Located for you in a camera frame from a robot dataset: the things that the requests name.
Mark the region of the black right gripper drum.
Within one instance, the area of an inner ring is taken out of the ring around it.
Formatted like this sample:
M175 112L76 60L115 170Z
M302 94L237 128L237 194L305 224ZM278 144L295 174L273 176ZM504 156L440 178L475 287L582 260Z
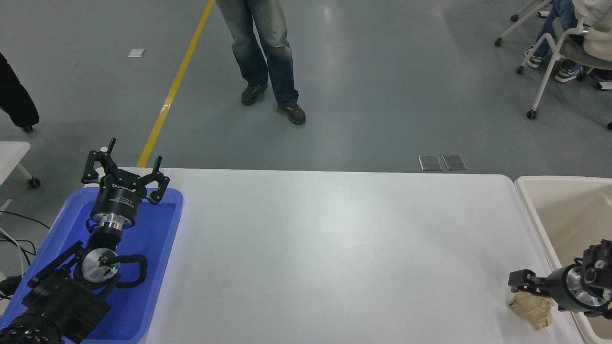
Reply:
M568 287L568 273L574 266L559 268L546 278L546 289L560 311L574 311L574 297Z

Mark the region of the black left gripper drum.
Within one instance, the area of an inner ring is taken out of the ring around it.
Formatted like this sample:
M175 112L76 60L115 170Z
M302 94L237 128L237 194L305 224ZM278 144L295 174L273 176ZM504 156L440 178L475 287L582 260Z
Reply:
M133 183L123 185L114 177L103 177L100 189L94 202L90 218L97 223L103 222L103 217L117 215L124 218L125 224L135 224L142 199L146 197L146 187L136 188Z

